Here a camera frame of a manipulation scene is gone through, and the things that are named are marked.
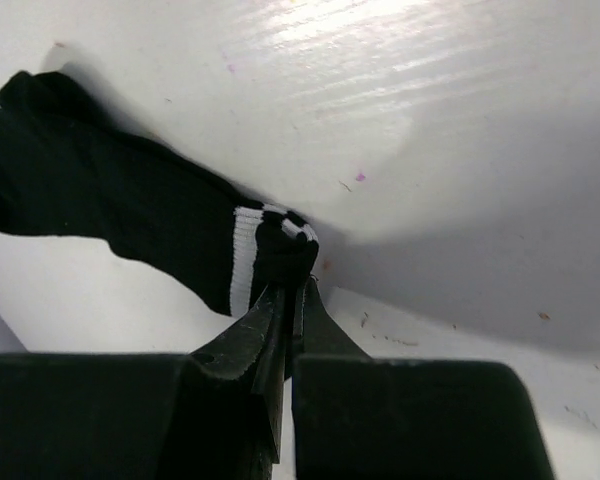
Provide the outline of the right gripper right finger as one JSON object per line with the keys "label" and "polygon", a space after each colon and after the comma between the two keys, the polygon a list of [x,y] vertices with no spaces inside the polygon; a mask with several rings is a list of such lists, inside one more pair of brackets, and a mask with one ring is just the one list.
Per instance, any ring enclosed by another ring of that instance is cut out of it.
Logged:
{"label": "right gripper right finger", "polygon": [[290,335],[290,377],[335,380],[373,364],[330,316],[317,281],[309,277],[295,294]]}

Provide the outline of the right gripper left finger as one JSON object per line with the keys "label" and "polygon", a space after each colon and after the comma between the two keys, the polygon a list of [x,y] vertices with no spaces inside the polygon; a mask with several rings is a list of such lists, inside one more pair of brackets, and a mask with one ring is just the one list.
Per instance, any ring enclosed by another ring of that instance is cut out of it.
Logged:
{"label": "right gripper left finger", "polygon": [[255,437],[280,461],[285,379],[285,290],[268,286],[254,306],[213,341],[192,353],[211,401],[214,432]]}

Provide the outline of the black sock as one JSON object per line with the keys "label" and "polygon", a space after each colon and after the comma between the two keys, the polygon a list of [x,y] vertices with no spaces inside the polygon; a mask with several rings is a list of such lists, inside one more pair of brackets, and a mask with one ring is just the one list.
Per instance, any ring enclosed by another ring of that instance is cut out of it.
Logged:
{"label": "black sock", "polygon": [[104,240],[232,317],[270,284],[304,282],[319,251],[296,213],[118,129],[59,72],[20,72],[0,90],[0,232]]}

